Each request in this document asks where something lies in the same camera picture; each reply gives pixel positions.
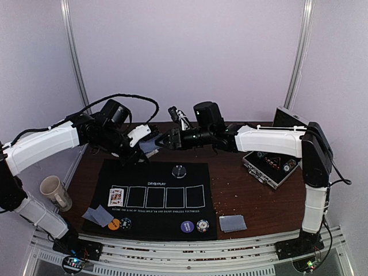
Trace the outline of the deck of playing cards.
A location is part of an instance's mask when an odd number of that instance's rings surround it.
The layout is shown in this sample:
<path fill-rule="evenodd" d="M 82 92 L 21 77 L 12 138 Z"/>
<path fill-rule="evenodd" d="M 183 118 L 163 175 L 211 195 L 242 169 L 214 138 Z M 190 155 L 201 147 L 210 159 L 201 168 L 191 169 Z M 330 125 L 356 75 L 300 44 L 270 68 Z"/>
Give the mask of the deck of playing cards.
<path fill-rule="evenodd" d="M 147 140 L 139 142 L 140 149 L 144 152 L 146 157 L 150 158 L 151 156 L 157 154 L 159 152 L 159 147 L 155 144 L 155 140 Z"/>

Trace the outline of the purple small blind button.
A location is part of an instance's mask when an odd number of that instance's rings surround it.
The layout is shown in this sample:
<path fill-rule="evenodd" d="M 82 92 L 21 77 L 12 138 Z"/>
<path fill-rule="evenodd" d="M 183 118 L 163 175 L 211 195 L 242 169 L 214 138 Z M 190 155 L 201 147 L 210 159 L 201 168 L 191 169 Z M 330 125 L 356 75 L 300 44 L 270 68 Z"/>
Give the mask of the purple small blind button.
<path fill-rule="evenodd" d="M 183 233 L 191 233 L 194 231 L 194 224 L 191 221 L 184 221 L 181 223 L 181 231 Z"/>

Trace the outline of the dealt playing card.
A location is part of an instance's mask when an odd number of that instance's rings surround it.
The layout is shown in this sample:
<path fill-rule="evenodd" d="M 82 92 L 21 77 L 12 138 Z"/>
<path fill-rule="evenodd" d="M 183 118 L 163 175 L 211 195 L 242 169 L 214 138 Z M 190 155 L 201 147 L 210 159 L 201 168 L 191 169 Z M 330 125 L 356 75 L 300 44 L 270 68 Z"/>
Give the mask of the dealt playing card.
<path fill-rule="evenodd" d="M 95 209 L 88 208 L 87 211 L 83 214 L 82 218 L 97 224 L 98 222 L 95 219 L 94 214 L 95 214 Z"/>
<path fill-rule="evenodd" d="M 101 227 L 106 227 L 114 217 L 101 205 L 91 210 L 92 221 Z"/>

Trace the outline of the poker chip stack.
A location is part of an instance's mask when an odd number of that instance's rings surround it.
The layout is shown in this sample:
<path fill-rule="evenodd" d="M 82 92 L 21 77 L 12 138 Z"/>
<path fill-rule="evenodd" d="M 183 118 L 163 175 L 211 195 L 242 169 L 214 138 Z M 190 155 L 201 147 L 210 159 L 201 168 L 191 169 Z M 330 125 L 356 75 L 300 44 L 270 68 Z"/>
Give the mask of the poker chip stack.
<path fill-rule="evenodd" d="M 209 229 L 209 221 L 207 220 L 199 220 L 196 223 L 196 228 L 198 232 L 204 233 Z"/>

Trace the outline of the black green chip stack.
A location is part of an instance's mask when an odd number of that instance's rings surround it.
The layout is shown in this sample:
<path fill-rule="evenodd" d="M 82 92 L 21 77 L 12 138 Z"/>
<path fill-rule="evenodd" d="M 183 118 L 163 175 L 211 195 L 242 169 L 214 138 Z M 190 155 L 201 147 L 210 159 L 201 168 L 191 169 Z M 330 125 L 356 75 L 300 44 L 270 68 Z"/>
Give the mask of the black green chip stack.
<path fill-rule="evenodd" d="M 120 228 L 123 231 L 128 231 L 132 228 L 132 221 L 131 219 L 125 217 L 120 220 Z"/>

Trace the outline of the orange big blind button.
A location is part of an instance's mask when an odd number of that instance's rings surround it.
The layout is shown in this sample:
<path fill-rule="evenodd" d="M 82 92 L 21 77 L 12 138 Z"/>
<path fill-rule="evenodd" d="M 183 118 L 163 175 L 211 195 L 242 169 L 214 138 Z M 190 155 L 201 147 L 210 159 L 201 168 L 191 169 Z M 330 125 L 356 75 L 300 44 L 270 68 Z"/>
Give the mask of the orange big blind button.
<path fill-rule="evenodd" d="M 120 220 L 117 218 L 114 218 L 109 224 L 108 224 L 108 228 L 111 231 L 116 231 L 118 229 L 120 229 Z"/>

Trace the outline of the single playing card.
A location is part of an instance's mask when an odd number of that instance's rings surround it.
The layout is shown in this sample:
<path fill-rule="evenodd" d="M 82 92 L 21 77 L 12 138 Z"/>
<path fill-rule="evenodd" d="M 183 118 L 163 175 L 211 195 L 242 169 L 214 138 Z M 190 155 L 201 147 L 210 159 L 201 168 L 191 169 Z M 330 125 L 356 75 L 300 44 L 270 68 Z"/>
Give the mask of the single playing card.
<path fill-rule="evenodd" d="M 243 215 L 231 215 L 231 216 L 220 216 L 219 217 L 220 229 L 221 231 L 236 232 L 246 230 L 246 222 Z"/>

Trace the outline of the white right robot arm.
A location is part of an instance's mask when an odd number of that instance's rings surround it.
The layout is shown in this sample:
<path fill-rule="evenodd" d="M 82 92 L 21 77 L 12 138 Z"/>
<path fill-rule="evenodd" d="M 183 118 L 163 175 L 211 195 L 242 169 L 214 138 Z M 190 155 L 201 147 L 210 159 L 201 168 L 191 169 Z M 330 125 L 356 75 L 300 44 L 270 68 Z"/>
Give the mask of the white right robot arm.
<path fill-rule="evenodd" d="M 302 161 L 306 188 L 302 221 L 304 234 L 295 241 L 298 253 L 308 253 L 316 244 L 327 208 L 333 153 L 320 125 L 263 127 L 249 124 L 227 125 L 215 102 L 201 102 L 194 106 L 197 127 L 168 130 L 155 144 L 169 150 L 188 150 L 205 145 L 226 152 L 268 152 L 293 156 Z"/>

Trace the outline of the right arm base board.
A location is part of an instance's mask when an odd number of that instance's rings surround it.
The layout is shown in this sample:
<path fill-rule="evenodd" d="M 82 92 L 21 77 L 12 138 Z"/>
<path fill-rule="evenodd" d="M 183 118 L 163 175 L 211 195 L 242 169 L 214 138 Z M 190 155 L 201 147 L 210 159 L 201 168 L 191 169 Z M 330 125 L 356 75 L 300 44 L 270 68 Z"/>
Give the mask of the right arm base board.
<path fill-rule="evenodd" d="M 295 270 L 304 274 L 315 271 L 316 252 L 324 249 L 320 231 L 309 233 L 302 229 L 297 238 L 278 241 L 274 246 L 279 260 L 292 259 Z"/>

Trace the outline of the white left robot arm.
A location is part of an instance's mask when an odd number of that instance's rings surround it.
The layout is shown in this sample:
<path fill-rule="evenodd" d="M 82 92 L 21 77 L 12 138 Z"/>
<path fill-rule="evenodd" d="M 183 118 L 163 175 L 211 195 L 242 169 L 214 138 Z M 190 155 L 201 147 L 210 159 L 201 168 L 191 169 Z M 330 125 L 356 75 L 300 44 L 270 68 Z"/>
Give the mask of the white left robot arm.
<path fill-rule="evenodd" d="M 26 129 L 13 141 L 1 145 L 1 209 L 18 213 L 60 239 L 61 247 L 70 255 L 82 251 L 82 241 L 73 235 L 73 228 L 63 218 L 23 189 L 18 176 L 39 161 L 85 144 L 118 157 L 122 165 L 146 162 L 148 158 L 139 141 L 148 137 L 154 126 L 145 122 L 122 131 L 125 120 L 132 118 L 131 112 L 115 101 L 114 95 L 103 101 L 103 108 L 94 114 L 82 109 L 49 127 Z"/>

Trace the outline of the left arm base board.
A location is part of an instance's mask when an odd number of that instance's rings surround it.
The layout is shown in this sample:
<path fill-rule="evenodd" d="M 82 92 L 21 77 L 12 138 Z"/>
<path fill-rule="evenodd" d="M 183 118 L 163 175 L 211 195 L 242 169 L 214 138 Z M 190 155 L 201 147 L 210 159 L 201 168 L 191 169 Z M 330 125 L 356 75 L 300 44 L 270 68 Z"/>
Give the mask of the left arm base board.
<path fill-rule="evenodd" d="M 48 239 L 53 242 L 54 251 L 66 255 L 61 267 L 67 275 L 80 273 L 91 261 L 98 261 L 102 253 L 102 243 L 80 239 L 75 230 L 68 230 L 60 239 L 48 234 Z"/>

